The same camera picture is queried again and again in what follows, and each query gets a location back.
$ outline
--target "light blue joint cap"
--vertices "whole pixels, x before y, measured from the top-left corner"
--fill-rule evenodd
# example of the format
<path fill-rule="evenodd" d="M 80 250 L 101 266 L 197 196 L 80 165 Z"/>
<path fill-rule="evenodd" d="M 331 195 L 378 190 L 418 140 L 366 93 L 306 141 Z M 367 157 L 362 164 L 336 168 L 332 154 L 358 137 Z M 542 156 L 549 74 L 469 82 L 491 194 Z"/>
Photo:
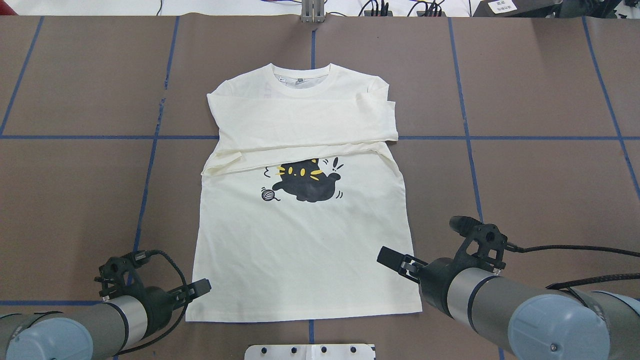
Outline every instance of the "light blue joint cap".
<path fill-rule="evenodd" d="M 68 318 L 51 318 L 11 340 L 6 360 L 90 360 L 93 340 L 86 328 Z"/>
<path fill-rule="evenodd" d="M 520 360 L 607 360 L 609 331 L 596 313 L 562 295 L 523 302 L 509 321 L 509 344 Z"/>

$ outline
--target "brown table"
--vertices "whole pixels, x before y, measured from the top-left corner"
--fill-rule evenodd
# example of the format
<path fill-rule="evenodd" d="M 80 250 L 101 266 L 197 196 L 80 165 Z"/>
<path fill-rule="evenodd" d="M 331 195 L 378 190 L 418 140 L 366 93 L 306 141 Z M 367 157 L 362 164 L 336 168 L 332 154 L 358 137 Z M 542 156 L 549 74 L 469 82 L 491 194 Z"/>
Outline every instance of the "brown table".
<path fill-rule="evenodd" d="M 200 171 L 218 138 L 205 94 L 269 62 L 332 62 L 390 83 L 418 257 L 453 256 L 452 215 L 524 247 L 640 251 L 638 38 L 636 20 L 0 17 L 0 313 L 94 304 L 97 267 L 132 249 L 163 249 L 190 278 Z M 505 276 L 541 287 L 637 268 L 565 250 L 506 262 Z M 166 290 L 179 281 L 160 260 L 141 275 Z M 633 281 L 586 288 L 640 297 Z M 186 323 L 121 358 L 242 359 L 250 344 L 309 342 L 375 343 L 382 360 L 500 358 L 427 305 Z"/>

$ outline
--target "white floor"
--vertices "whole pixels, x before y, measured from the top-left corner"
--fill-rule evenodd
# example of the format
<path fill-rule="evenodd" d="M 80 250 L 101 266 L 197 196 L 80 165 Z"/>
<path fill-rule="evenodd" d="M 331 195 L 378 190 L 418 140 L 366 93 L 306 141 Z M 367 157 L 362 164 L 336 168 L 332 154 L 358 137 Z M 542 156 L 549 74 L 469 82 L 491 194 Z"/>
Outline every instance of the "white floor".
<path fill-rule="evenodd" d="M 155 15 L 160 0 L 5 0 L 20 15 Z M 327 0 L 327 12 L 358 15 L 366 0 Z M 472 0 L 475 10 L 479 0 Z M 411 0 L 390 0 L 394 16 L 406 16 L 415 3 Z M 618 6 L 618 13 L 640 19 L 640 9 Z M 447 16 L 468 17 L 468 0 L 445 0 L 442 8 Z M 300 4 L 261 0 L 163 0 L 160 15 L 182 15 L 197 12 L 207 15 L 281 15 L 300 14 Z"/>

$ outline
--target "metal bracket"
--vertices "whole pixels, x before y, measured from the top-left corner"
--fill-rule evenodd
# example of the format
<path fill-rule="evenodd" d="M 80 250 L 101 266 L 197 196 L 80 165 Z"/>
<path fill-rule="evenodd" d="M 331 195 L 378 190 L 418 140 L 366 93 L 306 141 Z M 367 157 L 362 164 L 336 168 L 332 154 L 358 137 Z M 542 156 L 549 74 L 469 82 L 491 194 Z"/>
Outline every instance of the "metal bracket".
<path fill-rule="evenodd" d="M 324 22 L 324 0 L 302 0 L 302 22 Z"/>

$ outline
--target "white label sticker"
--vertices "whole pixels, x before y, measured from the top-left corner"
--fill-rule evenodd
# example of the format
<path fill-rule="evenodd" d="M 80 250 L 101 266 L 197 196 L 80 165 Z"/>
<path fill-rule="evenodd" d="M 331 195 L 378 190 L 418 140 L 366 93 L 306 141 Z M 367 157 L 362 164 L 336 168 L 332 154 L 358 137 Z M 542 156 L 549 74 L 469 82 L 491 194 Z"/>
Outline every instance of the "white label sticker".
<path fill-rule="evenodd" d="M 489 7 L 493 13 L 506 13 L 512 12 L 513 10 L 518 10 L 518 8 L 513 4 L 512 0 L 498 0 L 489 3 Z"/>

